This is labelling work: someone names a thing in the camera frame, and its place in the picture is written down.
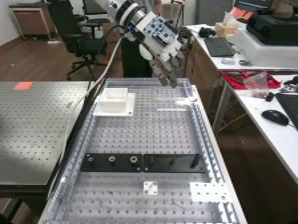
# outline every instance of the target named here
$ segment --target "wall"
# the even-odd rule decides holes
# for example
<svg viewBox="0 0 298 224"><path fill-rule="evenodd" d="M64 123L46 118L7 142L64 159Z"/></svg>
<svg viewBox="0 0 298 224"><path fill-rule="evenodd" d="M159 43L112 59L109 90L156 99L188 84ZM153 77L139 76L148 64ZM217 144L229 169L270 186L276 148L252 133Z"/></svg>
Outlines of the wall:
<svg viewBox="0 0 298 224"><path fill-rule="evenodd" d="M15 0L0 0L0 46L20 36L19 28L8 8Z"/></svg>
<svg viewBox="0 0 298 224"><path fill-rule="evenodd" d="M71 0L72 2L72 7L75 13L83 14L83 0ZM185 1L185 25L192 25L197 23L197 0L187 0ZM163 4L169 4L171 0L163 0ZM171 16L171 7L165 6L165 17Z"/></svg>

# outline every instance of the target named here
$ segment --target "box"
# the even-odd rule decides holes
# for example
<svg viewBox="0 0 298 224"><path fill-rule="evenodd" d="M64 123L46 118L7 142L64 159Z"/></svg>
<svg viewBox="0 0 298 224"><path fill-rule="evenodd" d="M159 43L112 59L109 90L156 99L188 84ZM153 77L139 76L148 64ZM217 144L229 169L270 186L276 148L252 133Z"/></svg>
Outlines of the box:
<svg viewBox="0 0 298 224"><path fill-rule="evenodd" d="M230 25L225 26L224 23L216 23L214 30L218 37L226 37L226 35L236 33L237 28Z"/></svg>
<svg viewBox="0 0 298 224"><path fill-rule="evenodd" d="M298 68L298 47L265 45L248 30L238 29L233 43L256 66Z"/></svg>

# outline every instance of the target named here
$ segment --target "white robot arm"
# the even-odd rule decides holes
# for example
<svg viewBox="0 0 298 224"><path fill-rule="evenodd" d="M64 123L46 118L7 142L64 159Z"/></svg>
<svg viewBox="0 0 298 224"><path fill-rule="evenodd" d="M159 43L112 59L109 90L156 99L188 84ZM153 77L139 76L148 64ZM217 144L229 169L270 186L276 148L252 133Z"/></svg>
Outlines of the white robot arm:
<svg viewBox="0 0 298 224"><path fill-rule="evenodd" d="M149 61L155 73L165 86L177 86L176 71L183 65L183 44L179 33L167 20L153 12L144 13L132 0L96 0L108 14L140 41L140 52Z"/></svg>

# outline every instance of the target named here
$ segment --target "black chair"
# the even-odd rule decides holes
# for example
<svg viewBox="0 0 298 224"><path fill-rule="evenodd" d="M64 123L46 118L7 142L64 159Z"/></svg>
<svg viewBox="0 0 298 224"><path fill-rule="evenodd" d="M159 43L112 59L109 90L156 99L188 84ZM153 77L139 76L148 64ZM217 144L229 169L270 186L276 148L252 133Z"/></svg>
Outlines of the black chair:
<svg viewBox="0 0 298 224"><path fill-rule="evenodd" d="M103 39L91 39L77 24L76 18L72 13L72 5L68 0L60 0L51 3L50 14L57 28L59 34L65 43L69 53L73 53L76 57L83 57L84 61L72 63L72 71L68 73L68 80L71 75L87 66L91 75L91 65L105 66L107 64L99 63L96 55L101 48L101 54L105 54L108 43Z"/></svg>

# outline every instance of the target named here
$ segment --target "red object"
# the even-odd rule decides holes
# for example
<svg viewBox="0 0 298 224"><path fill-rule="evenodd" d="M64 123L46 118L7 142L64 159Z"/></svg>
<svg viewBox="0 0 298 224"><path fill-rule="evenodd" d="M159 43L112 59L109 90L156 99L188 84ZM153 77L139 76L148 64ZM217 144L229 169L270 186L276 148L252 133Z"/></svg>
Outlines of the red object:
<svg viewBox="0 0 298 224"><path fill-rule="evenodd" d="M266 73L269 89L278 89L281 87L281 83L273 78L273 76L266 71L261 70L226 70L221 72L221 76L233 89L245 90L248 88L245 87L244 80L253 77L253 73L256 73L256 75Z"/></svg>
<svg viewBox="0 0 298 224"><path fill-rule="evenodd" d="M19 82L14 90L28 90L31 89L34 82Z"/></svg>

